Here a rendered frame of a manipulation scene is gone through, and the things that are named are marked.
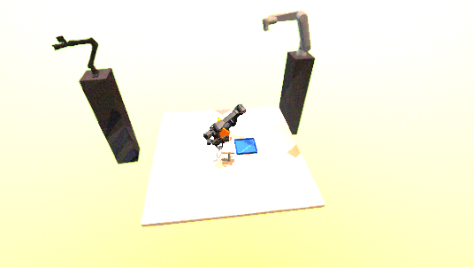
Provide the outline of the blue tray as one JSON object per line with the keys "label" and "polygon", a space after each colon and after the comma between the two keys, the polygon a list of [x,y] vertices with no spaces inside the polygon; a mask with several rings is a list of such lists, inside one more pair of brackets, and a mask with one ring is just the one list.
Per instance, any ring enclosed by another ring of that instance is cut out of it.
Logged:
{"label": "blue tray", "polygon": [[236,155],[258,153],[255,138],[234,139]]}

